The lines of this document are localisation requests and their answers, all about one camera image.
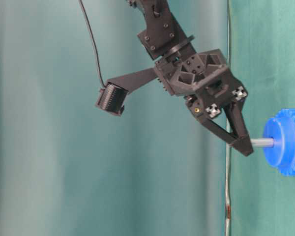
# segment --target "metal rod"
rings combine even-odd
[[[272,148],[274,139],[251,139],[251,143],[255,148]]]

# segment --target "3d printed part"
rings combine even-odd
[[[273,147],[264,147],[270,166],[285,176],[295,176],[295,109],[284,109],[269,119],[264,138],[273,138]]]

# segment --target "teal curtain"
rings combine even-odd
[[[226,1],[169,4],[199,52],[226,53]],[[153,66],[139,11],[85,6],[105,79]],[[157,81],[120,118],[99,86],[77,0],[0,0],[0,236],[223,235],[225,144]]]
[[[295,0],[231,0],[232,68],[250,92],[252,137],[281,109],[295,108]],[[233,236],[295,236],[295,177],[270,167],[262,150],[233,151]]]

